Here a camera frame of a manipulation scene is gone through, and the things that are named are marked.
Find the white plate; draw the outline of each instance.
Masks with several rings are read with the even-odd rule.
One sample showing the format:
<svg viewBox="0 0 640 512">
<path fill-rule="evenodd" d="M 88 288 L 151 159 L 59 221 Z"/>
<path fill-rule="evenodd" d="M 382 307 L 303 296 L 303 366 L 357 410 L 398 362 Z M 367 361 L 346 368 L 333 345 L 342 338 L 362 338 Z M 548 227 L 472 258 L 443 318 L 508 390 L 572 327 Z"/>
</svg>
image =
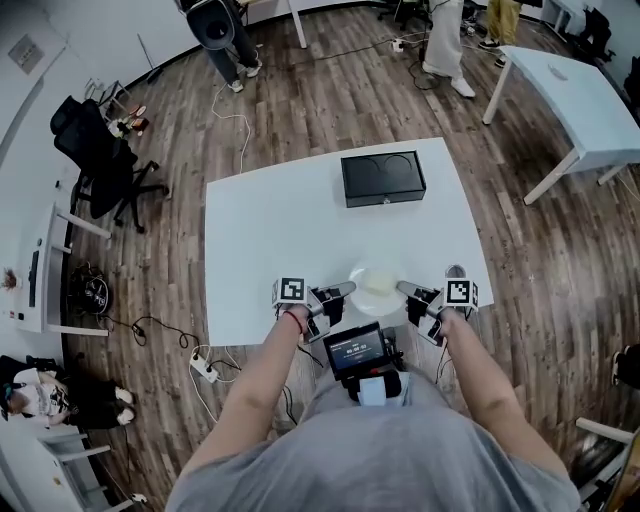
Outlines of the white plate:
<svg viewBox="0 0 640 512">
<path fill-rule="evenodd" d="M 404 270 L 396 263 L 389 261 L 377 261 L 367 259 L 359 261 L 349 274 L 349 280 L 356 283 L 356 290 L 349 295 L 353 305 L 365 315 L 382 317 L 394 313 L 404 306 L 407 298 L 394 289 L 389 295 L 381 297 L 369 293 L 362 287 L 362 278 L 365 270 L 379 269 L 393 274 L 395 281 L 406 280 Z"/>
</svg>

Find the wrist strap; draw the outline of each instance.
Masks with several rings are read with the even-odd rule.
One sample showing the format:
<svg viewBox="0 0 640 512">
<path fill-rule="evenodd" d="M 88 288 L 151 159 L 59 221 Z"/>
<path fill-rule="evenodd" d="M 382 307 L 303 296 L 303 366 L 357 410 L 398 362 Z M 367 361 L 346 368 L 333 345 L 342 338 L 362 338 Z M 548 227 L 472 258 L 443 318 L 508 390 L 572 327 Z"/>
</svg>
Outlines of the wrist strap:
<svg viewBox="0 0 640 512">
<path fill-rule="evenodd" d="M 302 334 L 302 325 L 300 324 L 300 320 L 298 320 L 298 318 L 296 317 L 296 315 L 294 315 L 291 311 L 285 311 L 284 313 L 282 313 L 282 316 L 284 315 L 289 315 L 291 318 L 293 318 L 296 322 L 296 324 L 298 324 L 298 329 L 300 329 L 300 334 Z"/>
</svg>

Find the gray t-shirt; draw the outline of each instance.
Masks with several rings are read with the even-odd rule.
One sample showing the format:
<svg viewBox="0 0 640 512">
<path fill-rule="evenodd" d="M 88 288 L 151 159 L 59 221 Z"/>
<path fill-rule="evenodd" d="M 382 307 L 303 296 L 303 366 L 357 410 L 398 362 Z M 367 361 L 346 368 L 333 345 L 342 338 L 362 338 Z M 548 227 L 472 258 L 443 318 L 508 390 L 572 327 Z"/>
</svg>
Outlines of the gray t-shirt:
<svg viewBox="0 0 640 512">
<path fill-rule="evenodd" d="M 166 510 L 579 508 L 570 480 L 505 454 L 491 434 L 442 400 L 426 406 L 409 394 L 405 407 L 352 407 L 338 394 L 346 392 L 325 386 L 313 415 L 296 429 L 180 479 Z"/>
</svg>

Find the black box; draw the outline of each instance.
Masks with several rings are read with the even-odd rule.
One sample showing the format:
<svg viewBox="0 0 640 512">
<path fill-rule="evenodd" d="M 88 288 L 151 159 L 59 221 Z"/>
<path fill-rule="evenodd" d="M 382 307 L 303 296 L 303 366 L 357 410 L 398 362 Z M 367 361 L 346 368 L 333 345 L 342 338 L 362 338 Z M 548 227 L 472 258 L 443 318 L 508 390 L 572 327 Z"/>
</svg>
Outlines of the black box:
<svg viewBox="0 0 640 512">
<path fill-rule="evenodd" d="M 342 158 L 347 208 L 419 201 L 427 186 L 418 154 L 383 153 Z"/>
</svg>

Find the wooden floor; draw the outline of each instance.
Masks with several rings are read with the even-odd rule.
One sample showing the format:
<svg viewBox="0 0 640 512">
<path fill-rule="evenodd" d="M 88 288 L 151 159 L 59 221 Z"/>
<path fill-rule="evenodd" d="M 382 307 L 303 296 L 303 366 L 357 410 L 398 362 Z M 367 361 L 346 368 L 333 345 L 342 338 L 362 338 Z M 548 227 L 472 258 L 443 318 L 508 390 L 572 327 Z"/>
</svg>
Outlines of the wooden floor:
<svg viewBox="0 0 640 512">
<path fill-rule="evenodd" d="M 302 21 L 311 42 L 307 50 L 298 47 L 290 19 L 252 31 L 264 44 L 264 69 L 241 94 L 228 89 L 220 94 L 217 110 L 245 114 L 252 127 L 245 172 L 355 146 L 444 137 L 475 218 L 495 297 L 474 324 L 511 378 L 532 424 L 569 465 L 584 441 L 574 427 L 576 417 L 637 426 L 637 401 L 628 389 L 611 387 L 610 358 L 640 333 L 640 204 L 619 181 L 599 187 L 598 173 L 588 172 L 562 178 L 525 207 L 522 198 L 566 155 L 568 139 L 519 72 L 493 124 L 482 124 L 500 71 L 491 55 L 464 49 L 465 76 L 478 94 L 470 101 L 444 80 L 432 90 L 418 90 L 408 72 L 416 55 L 395 54 L 390 44 L 304 63 L 394 33 L 390 22 L 376 20 L 372 8 L 318 12 Z M 477 42 L 466 39 L 473 46 Z M 518 45 L 563 53 L 549 30 L 529 22 L 520 24 Z M 430 84 L 423 80 L 418 84 Z M 205 184 L 239 172 L 246 134 L 241 119 L 221 121 L 212 115 L 221 85 L 198 51 L 165 69 L 152 86 L 133 89 L 134 97 L 148 106 L 151 127 L 140 139 L 132 137 L 132 143 L 141 161 L 160 163 L 151 177 L 169 184 L 171 197 L 143 200 L 144 236 L 128 226 L 113 228 L 108 242 L 80 232 L 73 237 L 72 263 L 87 259 L 107 274 L 115 295 L 111 316 L 132 322 L 152 314 L 195 333 L 202 343 L 207 342 Z M 621 177 L 638 194 L 634 176 L 624 171 Z M 80 212 L 89 218 L 86 207 Z M 110 217 L 98 223 L 112 227 Z M 428 227 L 417 236 L 428 236 Z M 67 349 L 70 357 L 84 352 L 83 366 L 137 395 L 138 419 L 127 427 L 129 471 L 122 429 L 93 432 L 90 438 L 112 445 L 113 451 L 100 457 L 118 484 L 145 494 L 155 510 L 162 510 L 181 467 L 212 422 L 193 391 L 190 350 L 180 348 L 175 333 L 142 325 L 148 335 L 145 347 L 117 326 L 107 340 L 71 336 Z M 242 365 L 250 351 L 240 348 L 232 354 Z M 409 361 L 431 376 L 438 356 L 431 347 L 410 342 Z M 212 357 L 225 354 L 214 349 Z M 233 370 L 221 370 L 224 378 L 233 378 Z M 304 354 L 296 355 L 288 381 L 296 414 L 313 392 L 316 373 Z M 197 381 L 218 414 L 229 385 Z M 464 411 L 451 364 L 441 387 Z M 275 427 L 290 426 L 281 404 Z"/>
</svg>

